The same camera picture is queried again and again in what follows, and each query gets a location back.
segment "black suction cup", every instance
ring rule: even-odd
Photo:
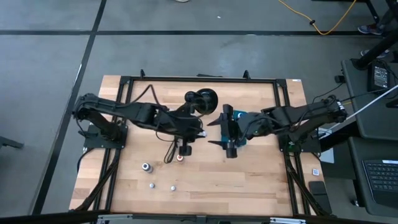
[[[197,92],[186,93],[185,101],[190,103],[200,114],[211,114],[217,108],[218,96],[214,90],[204,88]]]

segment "floor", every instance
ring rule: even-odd
[[[98,92],[103,75],[138,75],[140,69],[148,76],[204,73],[224,77],[241,77],[243,71],[249,70],[256,78],[301,79],[307,101],[311,101],[336,86],[333,77],[340,74],[342,60],[358,58],[360,50],[381,40],[373,36],[313,35],[313,27],[306,19],[278,1],[104,2],[101,17],[97,16],[101,0],[0,1],[0,104],[4,105],[0,110],[0,136],[25,143],[23,150],[4,147],[0,151],[0,217],[31,212],[71,90],[79,86],[79,79],[74,85],[78,74],[80,78],[84,75],[79,94],[85,94]],[[332,27],[349,6],[349,2],[285,2],[315,18],[323,30]],[[385,12],[384,1],[373,0],[373,4],[380,15]],[[372,22],[367,6],[357,3],[337,30],[355,31],[357,26]],[[97,29],[164,32],[90,36],[91,30]],[[15,31],[11,35],[3,30],[41,32]],[[275,32],[171,35],[168,30]],[[307,32],[288,35],[289,31]],[[338,98],[348,96],[344,85],[334,94]],[[83,138],[77,134],[74,121],[66,127],[43,213],[67,211],[73,192]],[[398,221],[375,217],[352,206],[351,182],[326,179],[326,187],[333,213],[338,217]]]

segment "wooden table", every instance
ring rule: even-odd
[[[119,80],[120,76],[104,76],[99,96],[115,100]],[[275,135],[248,141],[246,146],[238,149],[236,159],[227,159],[219,146],[207,142],[221,139],[220,127],[208,127],[206,124],[220,115],[223,104],[231,104],[236,110],[260,112],[261,109],[275,106],[272,85],[135,81],[132,100],[148,84],[153,84],[160,103],[172,109],[184,103],[183,96],[187,91],[201,88],[211,88],[217,92],[218,107],[211,115],[202,117],[208,136],[191,144],[191,156],[185,157],[183,162],[174,159],[171,164],[163,163],[170,143],[158,140],[154,131],[138,128],[128,121],[128,139],[121,153],[112,212],[292,215],[284,157],[279,151]],[[300,80],[287,80],[287,86],[292,106],[306,104]],[[124,89],[122,99],[126,97],[127,87]],[[283,101],[283,92],[279,92]],[[139,101],[154,102],[154,98],[148,92]],[[172,136],[165,134],[159,136],[172,139]],[[93,190],[100,176],[103,156],[104,149],[95,149],[82,160],[70,208],[79,206]],[[303,153],[300,157],[307,187],[309,181],[323,181],[319,161],[309,153]],[[142,170],[144,162],[154,167],[153,173],[147,174]],[[312,169],[318,169],[320,175],[312,175]],[[154,189],[149,187],[150,183],[155,184]],[[172,185],[177,188],[174,192],[170,190]],[[104,208],[107,192],[108,186],[105,186],[100,208]],[[295,192],[302,213],[302,200],[297,186]]]

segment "person's foot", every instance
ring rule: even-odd
[[[362,50],[361,51],[361,56],[366,55],[366,53],[368,53],[369,50]],[[381,53],[379,56],[377,56],[377,58],[384,58],[385,56],[387,56],[387,54],[389,53],[389,50],[385,50],[383,53]]]
[[[367,26],[359,26],[358,31],[363,34],[374,34],[374,35],[381,35],[383,34],[383,30],[379,29],[376,24],[371,24]]]

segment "small white label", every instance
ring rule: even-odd
[[[312,169],[312,174],[313,174],[313,175],[319,175],[319,170],[317,170],[317,169]]]
[[[398,161],[383,161],[383,163],[398,164]]]

